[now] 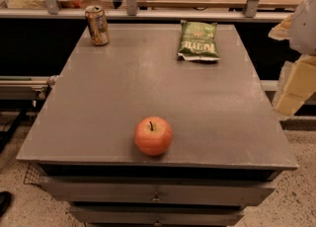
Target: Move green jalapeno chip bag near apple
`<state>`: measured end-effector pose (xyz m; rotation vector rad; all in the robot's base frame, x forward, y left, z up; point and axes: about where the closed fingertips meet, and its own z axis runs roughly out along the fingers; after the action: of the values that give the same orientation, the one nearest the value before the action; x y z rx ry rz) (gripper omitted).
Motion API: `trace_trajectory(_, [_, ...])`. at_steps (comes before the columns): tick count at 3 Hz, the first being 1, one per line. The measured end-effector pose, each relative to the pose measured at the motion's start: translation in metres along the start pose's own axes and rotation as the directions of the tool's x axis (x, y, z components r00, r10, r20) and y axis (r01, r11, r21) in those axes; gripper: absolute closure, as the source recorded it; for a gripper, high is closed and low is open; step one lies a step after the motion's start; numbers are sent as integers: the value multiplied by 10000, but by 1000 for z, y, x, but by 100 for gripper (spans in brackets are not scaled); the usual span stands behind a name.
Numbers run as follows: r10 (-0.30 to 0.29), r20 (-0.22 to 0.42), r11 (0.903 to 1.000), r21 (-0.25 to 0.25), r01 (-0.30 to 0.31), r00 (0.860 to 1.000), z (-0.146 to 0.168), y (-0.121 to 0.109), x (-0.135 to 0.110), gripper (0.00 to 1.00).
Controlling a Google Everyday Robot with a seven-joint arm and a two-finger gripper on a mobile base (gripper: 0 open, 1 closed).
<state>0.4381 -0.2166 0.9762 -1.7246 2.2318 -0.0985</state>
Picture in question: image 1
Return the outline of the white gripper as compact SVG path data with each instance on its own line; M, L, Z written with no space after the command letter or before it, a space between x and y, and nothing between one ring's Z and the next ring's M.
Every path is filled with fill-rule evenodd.
M275 104L276 112L292 116L316 93L316 0L303 0L293 15L270 30L268 37L289 40L290 47L302 53L291 64Z

